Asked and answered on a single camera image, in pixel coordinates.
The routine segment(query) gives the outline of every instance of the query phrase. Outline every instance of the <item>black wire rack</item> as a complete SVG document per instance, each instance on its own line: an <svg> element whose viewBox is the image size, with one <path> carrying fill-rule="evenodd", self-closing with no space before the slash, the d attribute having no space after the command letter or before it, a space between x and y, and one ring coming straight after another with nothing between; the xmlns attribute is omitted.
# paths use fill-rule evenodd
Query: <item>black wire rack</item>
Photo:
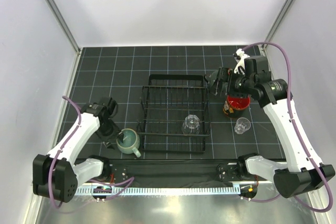
<svg viewBox="0 0 336 224"><path fill-rule="evenodd" d="M151 74L142 88L144 120L138 124L144 151L202 153L210 135L208 90L203 76ZM199 118L198 134L183 134L188 115Z"/></svg>

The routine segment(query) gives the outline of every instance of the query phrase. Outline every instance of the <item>clear glass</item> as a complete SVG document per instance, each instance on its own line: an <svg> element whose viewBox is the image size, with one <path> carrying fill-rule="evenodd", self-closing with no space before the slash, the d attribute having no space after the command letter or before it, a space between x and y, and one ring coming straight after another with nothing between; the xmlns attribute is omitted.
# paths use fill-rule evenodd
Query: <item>clear glass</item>
<svg viewBox="0 0 336 224"><path fill-rule="evenodd" d="M198 134L200 132L200 123L197 115L189 115L185 118L182 126L182 132L185 135Z"/></svg>
<svg viewBox="0 0 336 224"><path fill-rule="evenodd" d="M243 134L251 128L251 123L247 118L239 118L235 125L235 132Z"/></svg>

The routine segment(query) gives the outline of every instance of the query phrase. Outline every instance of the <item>grid line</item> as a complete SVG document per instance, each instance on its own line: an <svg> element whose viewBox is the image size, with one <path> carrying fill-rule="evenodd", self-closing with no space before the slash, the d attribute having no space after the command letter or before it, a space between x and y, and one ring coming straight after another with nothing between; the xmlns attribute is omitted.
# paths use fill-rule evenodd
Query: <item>grid line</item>
<svg viewBox="0 0 336 224"><path fill-rule="evenodd" d="M224 66L224 63L223 63L223 59L222 59L222 50L221 50L220 47L219 47L219 52L220 52L220 56L221 56L221 57L220 57L220 58L221 58L220 60L221 60L221 62L222 62L222 67L223 67L223 66Z"/></svg>
<svg viewBox="0 0 336 224"><path fill-rule="evenodd" d="M208 71L216 71L217 69L208 69ZM133 70L134 72L147 72L148 70ZM203 71L203 69L190 69L189 71ZM81 72L129 72L129 70L81 70Z"/></svg>
<svg viewBox="0 0 336 224"><path fill-rule="evenodd" d="M192 57L202 57L202 55L188 55ZM206 55L205 57L214 57L214 56L219 56L219 55ZM224 57L232 57L232 55L223 55ZM101 58L115 58L116 56L101 56ZM121 56L124 58L131 58L133 56ZM166 57L166 55L152 55L152 57ZM85 56L85 58L99 58L99 56Z"/></svg>
<svg viewBox="0 0 336 224"><path fill-rule="evenodd" d="M83 86L72 86L73 88L91 88L92 86L85 86L85 85L83 85ZM96 88L108 88L108 87L110 87L110 86L100 86L100 85L95 85L95 87ZM122 87L129 87L129 85L114 85L113 87L120 87L120 88L122 88ZM133 87L143 87L143 85L131 85L130 86L131 88L133 88Z"/></svg>
<svg viewBox="0 0 336 224"><path fill-rule="evenodd" d="M253 122L253 118L252 118L252 113L251 113L251 107L250 107L250 105L248 106L248 111L250 112L251 122ZM254 138L256 139L257 150L258 150L258 153L259 153L258 141L257 141L257 136L256 136L256 130L254 129L254 124L253 124L253 123L252 123L252 128L253 128Z"/></svg>
<svg viewBox="0 0 336 224"><path fill-rule="evenodd" d="M230 123L231 123L231 131L232 131L233 143L234 143L234 146L235 146L236 158L238 158L238 155L237 155L237 148L236 148L236 141L235 141L235 132L234 132L234 127L233 127L232 118L230 118Z"/></svg>
<svg viewBox="0 0 336 224"><path fill-rule="evenodd" d="M167 74L169 74L169 47L167 48ZM167 121L169 120L168 119L168 89L167 89L167 102L166 102L166 105L167 105ZM166 150L168 150L168 136L166 136Z"/></svg>
<svg viewBox="0 0 336 224"><path fill-rule="evenodd" d="M151 75L151 68L152 68L152 47L151 47L151 52L150 52L150 57L149 57L149 75ZM147 136L144 136L144 144L143 144L144 149L146 149L146 138ZM145 158L146 158L146 152L143 153L143 159Z"/></svg>
<svg viewBox="0 0 336 224"><path fill-rule="evenodd" d="M185 74L188 74L188 57L187 57L187 47L185 47ZM191 141L189 137L189 151L191 150Z"/></svg>
<svg viewBox="0 0 336 224"><path fill-rule="evenodd" d="M64 123L74 123L75 121L63 121ZM227 122L211 122L211 123L231 123L231 121L227 121ZM265 124L271 124L271 122L251 122L251 124L254 124L254 123L265 123Z"/></svg>
<svg viewBox="0 0 336 224"><path fill-rule="evenodd" d="M203 63L204 63L204 74L206 74L206 67L205 67L205 56L204 56L204 46L202 46L203 51ZM212 158L215 159L215 153L214 153L214 141L212 139L212 128L210 124L210 135L211 135L211 143L212 143Z"/></svg>
<svg viewBox="0 0 336 224"><path fill-rule="evenodd" d="M148 145L158 145L158 144L166 144L166 143L147 143ZM187 144L189 143L168 143L168 145L174 145L174 144ZM251 145L250 143L205 143L206 145ZM258 145L279 145L278 143L258 143Z"/></svg>
<svg viewBox="0 0 336 224"><path fill-rule="evenodd" d="M125 125L124 125L124 128L126 128L126 123L127 123L127 113L128 113L128 105L129 105L129 101L130 101L131 82L132 82L132 72L133 72L133 64L134 64L134 54L135 54L135 47L134 47L134 51L133 51L132 68L131 68L131 77L130 77L130 86L129 86L129 88L128 88L128 98L127 98L127 105L126 105L126 115L125 115Z"/></svg>
<svg viewBox="0 0 336 224"><path fill-rule="evenodd" d="M115 59L115 61L114 61L113 75L112 75L111 87L110 87L110 96L111 96L111 92L112 92L114 73L116 72L116 65L117 65L117 60L118 60L118 51L119 51L119 47L117 48L117 56L115 57L116 59Z"/></svg>
<svg viewBox="0 0 336 224"><path fill-rule="evenodd" d="M90 93L90 99L89 99L89 102L91 102L91 97L92 97L92 92L93 92L93 87L95 86L94 83L96 81L96 76L97 76L97 71L98 71L98 68L99 68L99 61L100 61L100 56L101 56L101 52L103 51L103 48L100 49L100 55L99 55L99 58L98 58L98 63L97 63L97 68L96 68L96 72L94 73L95 77L93 79L93 84L92 84L92 89L91 89L91 93Z"/></svg>

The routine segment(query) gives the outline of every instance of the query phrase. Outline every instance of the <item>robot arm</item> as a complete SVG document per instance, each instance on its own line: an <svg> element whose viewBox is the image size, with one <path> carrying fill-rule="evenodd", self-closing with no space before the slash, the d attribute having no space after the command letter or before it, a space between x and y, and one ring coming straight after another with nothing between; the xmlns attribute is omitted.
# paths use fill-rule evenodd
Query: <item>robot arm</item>
<svg viewBox="0 0 336 224"><path fill-rule="evenodd" d="M238 169L242 175L255 174L273 182L279 193L289 198L306 193L323 186L323 182L310 162L310 158L318 164L327 180L335 171L332 165L323 165L321 158L311 146L307 135L297 117L295 104L291 100L293 119L310 152L307 157L298 136L293 128L287 108L287 83L272 80L266 57L249 57L239 49L234 55L237 66L234 70L219 68L225 73L214 81L210 91L217 93L217 87L227 82L227 94L233 97L252 96L270 118L285 152L287 164L279 164L253 153L238 158Z"/></svg>
<svg viewBox="0 0 336 224"><path fill-rule="evenodd" d="M123 140L123 134L110 119L117 103L112 98L102 98L99 103L88 103L81 109L81 124L57 157L53 172L52 192L56 200L69 202L78 186L92 178L98 180L110 176L108 158L91 156L83 163L75 165L76 158L90 136L97 133L100 138ZM69 132L47 155L37 155L33 161L33 192L49 197L48 174L52 160L60 147L73 133L78 119Z"/></svg>

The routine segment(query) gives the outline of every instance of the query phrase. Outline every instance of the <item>black grid mat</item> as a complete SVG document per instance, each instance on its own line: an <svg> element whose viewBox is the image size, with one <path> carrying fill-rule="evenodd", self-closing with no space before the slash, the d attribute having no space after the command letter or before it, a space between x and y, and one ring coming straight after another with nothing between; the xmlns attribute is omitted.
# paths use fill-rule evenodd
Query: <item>black grid mat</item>
<svg viewBox="0 0 336 224"><path fill-rule="evenodd" d="M100 97L111 96L119 103L114 121L121 128L136 129L142 119L140 96L143 85L153 73L201 74L212 73L219 66L233 68L236 61L232 54L244 46L178 46L178 47L104 47L85 48L78 65L70 98L83 105L98 102ZM260 55L257 47L247 54ZM141 158L237 158L257 152L265 158L284 158L275 130L259 105L252 101L243 114L252 122L249 131L237 135L235 120L227 118L222 111L225 96L210 95L211 136L206 139L203 154L142 153ZM60 138L76 120L73 108L66 109ZM84 146L79 158L96 154L108 158L135 158L106 149L93 135Z"/></svg>

